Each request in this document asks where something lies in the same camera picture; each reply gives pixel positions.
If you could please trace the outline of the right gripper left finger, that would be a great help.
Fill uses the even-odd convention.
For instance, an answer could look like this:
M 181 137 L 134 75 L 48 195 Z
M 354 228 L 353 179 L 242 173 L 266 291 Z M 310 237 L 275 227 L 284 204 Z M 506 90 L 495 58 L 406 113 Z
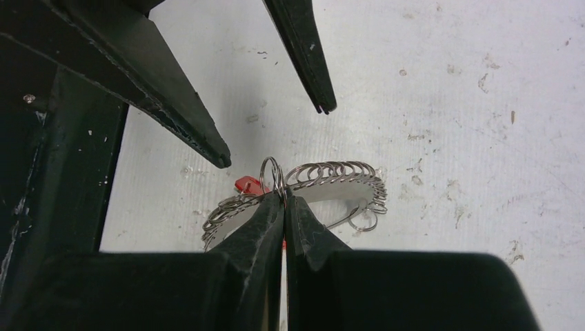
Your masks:
M 208 252 L 48 261 L 11 330 L 278 330 L 285 204 L 267 194 Z

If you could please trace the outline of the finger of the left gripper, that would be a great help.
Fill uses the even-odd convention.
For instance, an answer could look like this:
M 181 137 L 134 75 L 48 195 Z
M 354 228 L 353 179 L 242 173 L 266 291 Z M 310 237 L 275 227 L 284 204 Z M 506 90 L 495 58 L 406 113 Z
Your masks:
M 317 113 L 330 114 L 337 100 L 319 38 L 311 0 L 265 0 L 296 73 Z

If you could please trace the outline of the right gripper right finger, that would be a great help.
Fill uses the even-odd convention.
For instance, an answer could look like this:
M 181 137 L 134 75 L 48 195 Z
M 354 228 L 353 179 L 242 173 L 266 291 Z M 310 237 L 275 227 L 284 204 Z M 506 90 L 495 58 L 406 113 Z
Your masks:
M 496 256 L 354 250 L 300 197 L 285 222 L 290 330 L 539 329 Z

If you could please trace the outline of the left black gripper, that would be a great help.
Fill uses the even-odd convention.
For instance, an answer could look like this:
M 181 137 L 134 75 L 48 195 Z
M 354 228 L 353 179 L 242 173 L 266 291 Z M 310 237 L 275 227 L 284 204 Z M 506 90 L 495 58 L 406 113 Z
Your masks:
M 99 87 L 139 108 L 217 168 L 228 145 L 155 23 L 127 1 L 45 1 L 104 56 Z M 44 261 L 99 249 L 128 105 L 1 38 L 1 318 L 21 305 Z

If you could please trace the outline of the metal keyring organizer red handle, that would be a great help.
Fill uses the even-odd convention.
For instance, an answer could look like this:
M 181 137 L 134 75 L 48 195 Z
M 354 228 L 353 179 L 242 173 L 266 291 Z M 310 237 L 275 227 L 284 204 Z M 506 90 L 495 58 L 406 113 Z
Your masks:
M 276 189 L 288 190 L 307 203 L 336 200 L 350 203 L 345 216 L 324 223 L 328 229 L 348 223 L 358 232 L 372 231 L 377 227 L 378 216 L 388 211 L 386 185 L 376 169 L 363 161 L 305 163 L 286 175 L 280 170 L 276 170 L 275 174 Z M 266 187 L 264 180 L 259 180 Z M 237 191 L 235 196 L 220 201 L 202 225 L 204 250 L 209 251 L 219 245 L 247 222 L 269 192 L 253 197 Z

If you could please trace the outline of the key with red tag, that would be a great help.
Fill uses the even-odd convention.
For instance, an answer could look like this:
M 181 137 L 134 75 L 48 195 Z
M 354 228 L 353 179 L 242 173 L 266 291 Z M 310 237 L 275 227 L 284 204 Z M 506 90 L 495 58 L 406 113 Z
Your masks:
M 261 196 L 270 191 L 267 187 L 262 186 L 260 180 L 251 176 L 244 176 L 236 180 L 235 189 L 240 194 L 247 194 L 253 197 Z

